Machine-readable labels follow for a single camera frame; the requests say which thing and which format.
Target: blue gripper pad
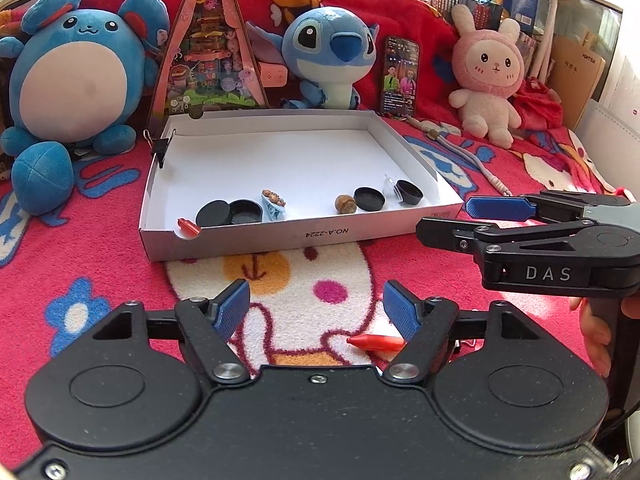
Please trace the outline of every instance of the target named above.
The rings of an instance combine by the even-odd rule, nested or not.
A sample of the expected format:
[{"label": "blue gripper pad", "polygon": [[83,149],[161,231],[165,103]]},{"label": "blue gripper pad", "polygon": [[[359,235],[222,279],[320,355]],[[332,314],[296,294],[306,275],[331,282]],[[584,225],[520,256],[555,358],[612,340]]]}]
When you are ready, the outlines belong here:
[{"label": "blue gripper pad", "polygon": [[249,310],[251,302],[249,283],[245,280],[236,280],[218,297],[224,298],[221,303],[218,303],[218,313],[215,322],[213,322],[213,328],[226,342],[231,339],[231,336]]},{"label": "blue gripper pad", "polygon": [[471,218],[524,222],[536,215],[536,206],[517,196],[473,196],[466,201]]},{"label": "blue gripper pad", "polygon": [[402,338],[410,341],[422,325],[415,315],[414,299],[406,297],[391,283],[386,282],[382,291],[382,305]]}]

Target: blue plush ball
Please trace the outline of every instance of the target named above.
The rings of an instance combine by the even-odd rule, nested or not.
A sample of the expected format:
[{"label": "blue plush ball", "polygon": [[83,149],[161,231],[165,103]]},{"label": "blue plush ball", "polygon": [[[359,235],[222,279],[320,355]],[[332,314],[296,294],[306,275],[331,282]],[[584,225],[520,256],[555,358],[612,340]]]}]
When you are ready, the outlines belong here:
[{"label": "blue plush ball", "polygon": [[66,148],[59,142],[40,142],[24,150],[11,168],[15,197],[30,215],[42,215],[68,200],[74,170]]}]

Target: blue plush toy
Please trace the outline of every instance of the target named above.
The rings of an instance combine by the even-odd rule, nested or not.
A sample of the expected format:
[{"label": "blue plush toy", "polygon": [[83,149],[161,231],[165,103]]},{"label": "blue plush toy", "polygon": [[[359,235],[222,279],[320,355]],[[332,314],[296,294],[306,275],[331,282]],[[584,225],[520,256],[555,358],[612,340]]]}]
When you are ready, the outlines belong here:
[{"label": "blue plush toy", "polygon": [[376,61],[379,27],[367,27],[355,14],[339,7],[318,7],[296,18],[284,36],[247,23],[254,54],[263,62],[281,63],[300,81],[303,101],[285,101],[285,108],[358,107],[353,84]]},{"label": "blue plush toy", "polygon": [[22,18],[29,41],[0,40],[0,56],[17,57],[9,80],[15,126],[0,147],[17,157],[14,192],[32,215],[71,195],[68,148],[114,155],[134,145],[136,133],[124,123],[156,81],[158,66],[146,53],[158,53],[169,27],[161,0],[125,0],[117,14],[79,4],[38,0]]}]

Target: stitch plush toy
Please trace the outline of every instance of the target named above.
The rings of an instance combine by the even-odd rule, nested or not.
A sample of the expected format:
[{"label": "stitch plush toy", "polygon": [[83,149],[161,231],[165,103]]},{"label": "stitch plush toy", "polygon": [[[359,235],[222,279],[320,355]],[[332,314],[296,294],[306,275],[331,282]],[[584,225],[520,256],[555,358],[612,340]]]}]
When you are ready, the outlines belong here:
[{"label": "stitch plush toy", "polygon": [[284,36],[247,23],[255,56],[280,63],[300,81],[303,101],[285,101],[284,108],[358,107],[353,84],[369,73],[376,60],[379,27],[367,27],[355,14],[339,7],[319,7],[297,17]]},{"label": "stitch plush toy", "polygon": [[462,88],[449,95],[449,104],[459,109],[462,128],[500,148],[510,148],[508,130],[520,126],[520,116],[507,98],[518,91],[524,76],[522,56],[515,46],[520,25],[510,18],[498,31],[476,30],[471,11],[457,5],[451,16],[460,33],[453,47],[453,73]]},{"label": "stitch plush toy", "polygon": [[136,133],[125,121],[152,87],[169,17],[161,0],[125,0],[117,14],[78,10],[80,0],[38,0],[22,18],[32,37],[0,40],[0,56],[17,57],[9,81],[14,125],[0,137],[17,157],[12,183],[18,204],[40,215],[71,195],[68,148],[102,155],[130,149]]}]

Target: pink and white bunny plush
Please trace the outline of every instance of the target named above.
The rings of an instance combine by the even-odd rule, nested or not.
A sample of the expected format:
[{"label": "pink and white bunny plush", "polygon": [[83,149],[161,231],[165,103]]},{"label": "pink and white bunny plush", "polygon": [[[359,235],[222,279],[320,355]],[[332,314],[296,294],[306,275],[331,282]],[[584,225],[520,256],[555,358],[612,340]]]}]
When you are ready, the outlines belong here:
[{"label": "pink and white bunny plush", "polygon": [[508,128],[520,126],[520,116],[507,98],[520,88],[524,63],[515,42],[520,25],[510,18],[498,31],[476,30],[467,6],[456,5],[451,16],[460,33],[453,47],[453,73],[462,88],[449,94],[449,104],[459,111],[465,132],[500,148],[510,148]]}]

